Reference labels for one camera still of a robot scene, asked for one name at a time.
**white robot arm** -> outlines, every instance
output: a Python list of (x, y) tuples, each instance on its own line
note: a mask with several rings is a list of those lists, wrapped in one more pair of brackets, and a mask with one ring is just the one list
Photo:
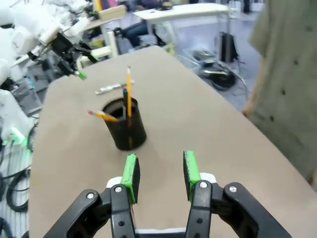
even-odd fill
[[(69, 7), (73, 11), (85, 8), (85, 4), (78, 4), (82, 0), (69, 0)], [(70, 37), (79, 34), (89, 23), (85, 17), (79, 17), (73, 26), (63, 25), (58, 18), (49, 14), (47, 6), (38, 4), (17, 5), (14, 8), (0, 6), (0, 26), (13, 24), (12, 46), (19, 55), (27, 54), (31, 60), (37, 60), (41, 54), (52, 50), (60, 61), (57, 65), (65, 75), (80, 75), (76, 68), (77, 58), (83, 54), (97, 61), (91, 56), (91, 48), (79, 41), (72, 43)], [(0, 59), (0, 85), (11, 75), (11, 67)], [(0, 89), (0, 117), (2, 118), (3, 140), (9, 136), (23, 140), (27, 138), (33, 123), (28, 118), (11, 92)]]

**machine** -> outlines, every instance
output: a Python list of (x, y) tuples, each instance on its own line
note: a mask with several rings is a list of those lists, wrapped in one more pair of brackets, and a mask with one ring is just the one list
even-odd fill
[[(53, 3), (59, 8), (66, 8), (69, 14), (76, 15), (76, 19), (66, 21), (66, 15), (54, 17), (50, 14), (50, 4)], [(13, 82), (23, 80), (26, 62), (29, 59), (38, 61), (48, 52), (55, 54), (56, 67), (64, 75), (85, 79), (86, 76), (77, 69), (77, 59), (84, 55), (92, 63), (98, 61), (91, 55), (92, 49), (80, 35), (89, 23), (88, 18), (81, 14), (90, 6), (85, 0), (49, 0), (44, 5), (27, 3), (14, 7), (0, 6), (0, 26), (13, 28), (11, 44), (14, 51), (22, 56), (11, 65), (0, 59), (0, 85), (9, 77)], [(0, 117), (3, 140), (10, 136), (20, 140), (27, 138), (33, 126), (32, 120), (24, 114), (8, 90), (0, 89)]]
[(185, 228), (135, 228), (132, 205), (138, 200), (140, 166), (131, 154), (122, 177), (109, 180), (101, 194), (83, 191), (44, 238), (92, 238), (109, 219), (113, 238), (209, 238), (212, 214), (218, 214), (239, 238), (291, 238), (243, 185), (232, 182), (222, 188), (212, 174), (200, 173), (192, 151), (183, 152), (183, 169), (191, 202)]

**green gripper pad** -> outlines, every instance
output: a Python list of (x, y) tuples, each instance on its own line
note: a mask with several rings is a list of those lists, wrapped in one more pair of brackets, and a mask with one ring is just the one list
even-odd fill
[(81, 71), (79, 71), (78, 77), (79, 77), (80, 79), (82, 79), (82, 80), (84, 80), (84, 79), (87, 78), (87, 76), (86, 76), (83, 72), (81, 72)]
[(194, 151), (183, 152), (183, 170), (187, 199), (192, 201), (194, 186), (199, 180), (201, 180)]
[(95, 61), (99, 62), (98, 58), (94, 57), (93, 55), (91, 55), (91, 56), (95, 59)]
[(128, 188), (132, 204), (138, 203), (140, 164), (139, 159), (135, 154), (127, 156), (121, 184), (125, 185)]

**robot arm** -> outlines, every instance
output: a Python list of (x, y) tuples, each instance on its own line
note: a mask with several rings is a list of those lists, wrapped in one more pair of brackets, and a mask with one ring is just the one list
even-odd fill
[[(84, 9), (89, 5), (85, 0), (70, 0), (68, 3), (75, 10)], [(87, 56), (93, 63), (97, 62), (91, 55), (91, 47), (76, 37), (88, 23), (86, 17), (78, 17), (74, 25), (63, 25), (58, 18), (49, 14), (47, 5), (28, 3), (14, 8), (0, 8), (0, 26), (15, 26), (11, 41), (14, 50), (19, 55), (27, 54), (33, 61), (52, 50), (59, 58), (57, 67), (67, 76), (73, 74), (85, 78), (76, 65), (81, 55)]]

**screw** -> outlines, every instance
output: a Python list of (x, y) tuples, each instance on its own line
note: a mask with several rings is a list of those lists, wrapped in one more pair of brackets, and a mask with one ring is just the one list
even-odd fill
[(121, 192), (121, 191), (122, 191), (122, 188), (121, 188), (121, 187), (116, 187), (116, 188), (114, 189), (114, 191), (115, 191), (115, 192)]
[(87, 194), (87, 198), (92, 199), (93, 197), (94, 197), (94, 194), (92, 192)]
[(236, 191), (237, 191), (237, 188), (234, 187), (234, 186), (231, 186), (231, 187), (229, 188), (229, 191), (230, 191), (230, 192), (236, 192)]
[(201, 182), (201, 183), (199, 184), (199, 187), (201, 187), (201, 188), (206, 188), (206, 187), (207, 187), (207, 183)]

